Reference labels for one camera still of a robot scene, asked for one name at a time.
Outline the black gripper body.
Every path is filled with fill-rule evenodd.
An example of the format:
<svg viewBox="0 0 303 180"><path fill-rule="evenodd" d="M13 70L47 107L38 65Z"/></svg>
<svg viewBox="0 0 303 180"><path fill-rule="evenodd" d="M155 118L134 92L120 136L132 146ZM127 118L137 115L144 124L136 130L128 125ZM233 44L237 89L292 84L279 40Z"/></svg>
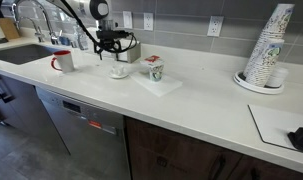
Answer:
<svg viewBox="0 0 303 180"><path fill-rule="evenodd" d="M104 50L121 50L120 40L129 35L130 33L124 30L100 30L96 32L99 40L98 46Z"/></svg>

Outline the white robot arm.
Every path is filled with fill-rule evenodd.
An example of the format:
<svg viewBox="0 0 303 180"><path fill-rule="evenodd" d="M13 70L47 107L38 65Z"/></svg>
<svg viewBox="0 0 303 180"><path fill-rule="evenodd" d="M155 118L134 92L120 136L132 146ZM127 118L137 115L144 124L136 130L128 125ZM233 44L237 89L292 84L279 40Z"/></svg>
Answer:
<svg viewBox="0 0 303 180"><path fill-rule="evenodd" d="M111 0L47 0L76 20L83 32L93 43L93 49L99 56L103 51L118 56L137 45L132 32L116 30L118 24L113 21ZM93 18L99 22L96 38L86 29L81 16Z"/></svg>

